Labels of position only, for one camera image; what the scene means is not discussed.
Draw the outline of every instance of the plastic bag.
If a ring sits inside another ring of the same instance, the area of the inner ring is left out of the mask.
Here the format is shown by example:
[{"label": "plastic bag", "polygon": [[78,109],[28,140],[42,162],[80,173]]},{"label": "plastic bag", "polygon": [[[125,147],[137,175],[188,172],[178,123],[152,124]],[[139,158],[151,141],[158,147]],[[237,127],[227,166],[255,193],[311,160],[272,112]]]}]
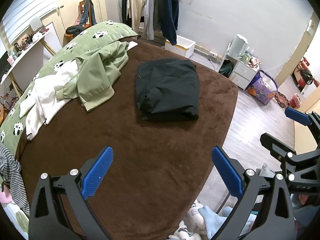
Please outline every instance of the plastic bag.
[{"label": "plastic bag", "polygon": [[272,77],[259,70],[246,91],[266,106],[278,92],[278,86]]}]

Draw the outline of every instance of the blue gripper pad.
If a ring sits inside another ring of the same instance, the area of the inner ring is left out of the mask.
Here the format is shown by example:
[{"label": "blue gripper pad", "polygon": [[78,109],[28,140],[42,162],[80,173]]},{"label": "blue gripper pad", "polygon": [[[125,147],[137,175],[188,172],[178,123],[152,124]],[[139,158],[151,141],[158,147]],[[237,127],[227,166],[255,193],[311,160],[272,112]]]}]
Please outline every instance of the blue gripper pad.
[{"label": "blue gripper pad", "polygon": [[284,111],[284,114],[286,117],[296,122],[299,122],[304,126],[311,125],[311,121],[306,114],[299,112],[297,110],[294,110],[293,108],[289,108],[289,107],[286,108]]},{"label": "blue gripper pad", "polygon": [[84,200],[96,193],[112,161],[113,150],[107,147],[83,179],[81,194]]},{"label": "blue gripper pad", "polygon": [[242,180],[236,170],[218,147],[212,149],[211,157],[231,196],[240,199],[243,195]]}]

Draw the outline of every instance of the window blind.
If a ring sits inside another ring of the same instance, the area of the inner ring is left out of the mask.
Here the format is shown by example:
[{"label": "window blind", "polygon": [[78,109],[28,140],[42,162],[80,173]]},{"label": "window blind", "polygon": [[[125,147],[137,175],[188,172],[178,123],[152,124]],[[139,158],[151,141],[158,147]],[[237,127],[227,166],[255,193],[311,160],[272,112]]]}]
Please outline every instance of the window blind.
[{"label": "window blind", "polygon": [[14,0],[2,20],[9,43],[28,28],[31,19],[42,17],[57,7],[57,0]]}]

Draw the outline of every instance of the drawer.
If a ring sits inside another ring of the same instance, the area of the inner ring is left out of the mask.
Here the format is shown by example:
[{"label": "drawer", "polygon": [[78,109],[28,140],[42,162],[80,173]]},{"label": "drawer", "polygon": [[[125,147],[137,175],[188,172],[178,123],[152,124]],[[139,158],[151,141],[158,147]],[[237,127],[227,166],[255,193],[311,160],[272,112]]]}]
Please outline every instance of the drawer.
[{"label": "drawer", "polygon": [[242,89],[246,89],[246,87],[249,85],[250,81],[246,80],[239,74],[233,72],[232,75],[229,77],[229,79],[236,84],[238,87],[241,87]]},{"label": "drawer", "polygon": [[240,76],[243,76],[247,80],[252,80],[253,77],[256,75],[256,71],[250,68],[249,66],[245,65],[242,62],[239,62],[234,69],[234,72],[238,73]]}]

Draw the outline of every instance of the white storage box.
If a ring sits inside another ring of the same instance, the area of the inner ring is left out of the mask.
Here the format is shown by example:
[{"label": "white storage box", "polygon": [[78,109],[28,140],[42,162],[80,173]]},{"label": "white storage box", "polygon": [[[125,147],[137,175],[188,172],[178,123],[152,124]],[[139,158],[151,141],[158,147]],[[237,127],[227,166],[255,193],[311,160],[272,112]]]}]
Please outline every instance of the white storage box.
[{"label": "white storage box", "polygon": [[177,44],[172,46],[170,41],[166,40],[164,48],[183,57],[190,58],[195,49],[195,45],[195,41],[177,35]]}]

